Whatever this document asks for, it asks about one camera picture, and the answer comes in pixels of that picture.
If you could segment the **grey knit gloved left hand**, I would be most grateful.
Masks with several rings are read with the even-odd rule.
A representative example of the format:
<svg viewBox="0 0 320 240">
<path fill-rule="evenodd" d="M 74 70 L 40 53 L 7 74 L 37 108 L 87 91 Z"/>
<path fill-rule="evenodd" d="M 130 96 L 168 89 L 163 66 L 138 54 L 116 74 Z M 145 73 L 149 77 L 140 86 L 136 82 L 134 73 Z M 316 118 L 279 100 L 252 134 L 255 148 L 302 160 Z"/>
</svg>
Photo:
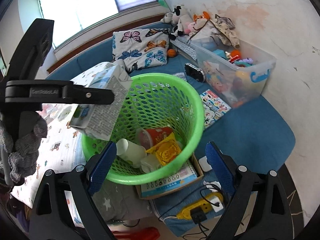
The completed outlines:
<svg viewBox="0 0 320 240">
<path fill-rule="evenodd" d="M 31 131 L 13 141 L 1 122 L 1 175 L 8 186 L 19 184 L 25 177 L 36 172 L 39 147 L 43 138 L 47 137 L 47 123 L 36 112 L 25 112 L 23 121 L 34 123 Z"/>
</svg>

